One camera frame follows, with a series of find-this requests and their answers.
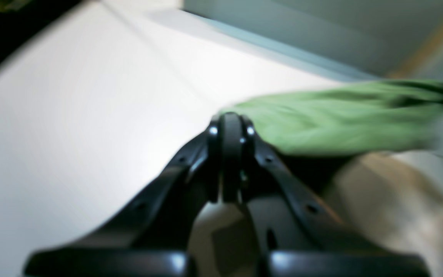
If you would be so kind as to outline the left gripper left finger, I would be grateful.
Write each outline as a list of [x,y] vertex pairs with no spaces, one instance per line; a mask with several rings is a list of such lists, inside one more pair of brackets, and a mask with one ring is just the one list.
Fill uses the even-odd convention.
[[195,219],[218,198],[229,115],[215,115],[162,172],[111,219],[61,248],[35,252],[25,277],[197,277],[188,241]]

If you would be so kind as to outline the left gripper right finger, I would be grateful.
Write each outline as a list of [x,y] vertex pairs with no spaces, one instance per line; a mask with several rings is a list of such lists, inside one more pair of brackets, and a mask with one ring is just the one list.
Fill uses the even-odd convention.
[[428,277],[415,254],[379,247],[295,177],[246,116],[229,114],[229,200],[245,204],[261,277]]

